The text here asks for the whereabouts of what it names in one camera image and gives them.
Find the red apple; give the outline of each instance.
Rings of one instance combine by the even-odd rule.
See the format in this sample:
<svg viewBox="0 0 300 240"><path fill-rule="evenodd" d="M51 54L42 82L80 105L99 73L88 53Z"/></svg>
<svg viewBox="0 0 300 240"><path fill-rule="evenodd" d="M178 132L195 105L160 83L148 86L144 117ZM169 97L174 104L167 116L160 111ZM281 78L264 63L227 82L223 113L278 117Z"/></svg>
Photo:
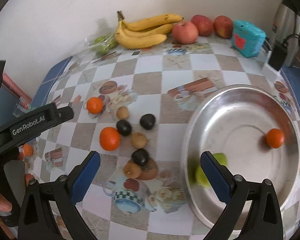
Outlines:
<svg viewBox="0 0 300 240"><path fill-rule="evenodd" d="M126 189L131 189L133 190L134 192L137 192L139 190L139 182L135 179L127 179L123 186L126 188Z"/></svg>
<svg viewBox="0 0 300 240"><path fill-rule="evenodd" d="M227 16L218 16L214 19L213 28L216 35L224 39L229 39L232 36L233 21Z"/></svg>
<svg viewBox="0 0 300 240"><path fill-rule="evenodd" d="M210 36L213 32L212 21L203 15L195 15L192 17L191 22L197 26L200 36Z"/></svg>
<svg viewBox="0 0 300 240"><path fill-rule="evenodd" d="M173 26L172 36L181 44L194 43L198 38L198 29L192 22L179 22Z"/></svg>

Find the blue gripper pad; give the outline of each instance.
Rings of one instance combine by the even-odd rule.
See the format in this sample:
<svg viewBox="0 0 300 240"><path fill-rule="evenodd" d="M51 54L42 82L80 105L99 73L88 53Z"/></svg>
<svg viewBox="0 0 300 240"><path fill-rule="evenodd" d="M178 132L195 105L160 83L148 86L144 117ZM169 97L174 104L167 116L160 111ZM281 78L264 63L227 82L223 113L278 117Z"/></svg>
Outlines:
<svg viewBox="0 0 300 240"><path fill-rule="evenodd" d="M214 163L211 160L210 156L215 160L216 163ZM204 174L207 176L207 179L210 182L218 199L221 202L228 204L231 200L230 185L223 177L222 173L220 172L220 170L217 168L216 165L222 167L222 165L218 163L218 161L213 157L212 154L208 155L207 152L203 152L201 154L200 157L201 169L203 170Z"/></svg>
<svg viewBox="0 0 300 240"><path fill-rule="evenodd" d="M83 200L100 167L100 161L100 154L93 151L93 156L72 184L70 200L73 205Z"/></svg>

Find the banana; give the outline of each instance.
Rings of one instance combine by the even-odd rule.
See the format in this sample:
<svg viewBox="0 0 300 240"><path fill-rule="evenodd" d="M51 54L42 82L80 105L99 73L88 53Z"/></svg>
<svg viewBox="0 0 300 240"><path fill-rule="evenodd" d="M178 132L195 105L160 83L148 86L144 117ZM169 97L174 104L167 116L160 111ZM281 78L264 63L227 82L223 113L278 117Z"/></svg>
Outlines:
<svg viewBox="0 0 300 240"><path fill-rule="evenodd" d="M178 14L162 14L147 19L143 19L134 23L127 23L123 21L123 24L131 31L142 31L148 28L168 24L181 22L183 18Z"/></svg>
<svg viewBox="0 0 300 240"><path fill-rule="evenodd" d="M123 32L127 36L130 36L133 38L142 38L142 37L150 36L153 34L168 34L172 31L172 28L173 28L173 24L164 24L164 25L161 25L161 26L159 26L151 31L147 31L147 32L134 32L127 28L123 28Z"/></svg>
<svg viewBox="0 0 300 240"><path fill-rule="evenodd" d="M149 28L149 29L142 30L142 31L140 31L140 32L145 33L145 32L148 32L148 31L152 31L152 30L154 30L155 28L157 28L157 26L156 26L156 27L151 27L151 28Z"/></svg>
<svg viewBox="0 0 300 240"><path fill-rule="evenodd" d="M153 34L142 38L133 38L126 35L122 29L122 21L119 21L114 37L117 42L127 49L143 49L157 45L167 39L165 34Z"/></svg>

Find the orange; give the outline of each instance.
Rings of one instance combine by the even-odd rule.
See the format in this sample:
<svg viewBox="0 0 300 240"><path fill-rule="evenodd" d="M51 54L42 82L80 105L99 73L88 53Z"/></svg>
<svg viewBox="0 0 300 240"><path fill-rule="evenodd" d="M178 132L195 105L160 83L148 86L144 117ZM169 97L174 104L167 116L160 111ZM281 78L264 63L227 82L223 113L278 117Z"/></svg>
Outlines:
<svg viewBox="0 0 300 240"><path fill-rule="evenodd" d="M103 102L100 98L92 97L87 101L87 110L91 114L99 114L103 109Z"/></svg>
<svg viewBox="0 0 300 240"><path fill-rule="evenodd" d="M28 143L25 143L22 147L23 155L26 157L30 157L33 154L32 146Z"/></svg>
<svg viewBox="0 0 300 240"><path fill-rule="evenodd" d="M120 134L113 127L105 127L100 132L100 145L106 151L114 151L119 147Z"/></svg>
<svg viewBox="0 0 300 240"><path fill-rule="evenodd" d="M277 128L271 129L266 135L266 142L270 148L277 149L284 142L284 133Z"/></svg>

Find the stainless steel plate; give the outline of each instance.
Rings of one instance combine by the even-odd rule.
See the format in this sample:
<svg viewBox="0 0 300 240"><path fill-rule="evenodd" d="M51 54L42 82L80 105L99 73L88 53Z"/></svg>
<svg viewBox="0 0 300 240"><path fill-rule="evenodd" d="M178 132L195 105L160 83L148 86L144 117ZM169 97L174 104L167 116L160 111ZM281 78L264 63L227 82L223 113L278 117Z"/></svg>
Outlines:
<svg viewBox="0 0 300 240"><path fill-rule="evenodd" d="M285 134L279 149L270 149L264 142L264 135L272 128ZM291 119L267 92L248 85L216 91L194 112L183 141L181 168L192 210L212 228L225 207L212 188L205 189L194 182L195 169L204 151L224 153L232 174L241 174L248 181L270 179L282 208L299 170L298 145ZM235 230L241 230L250 204L246 202Z"/></svg>

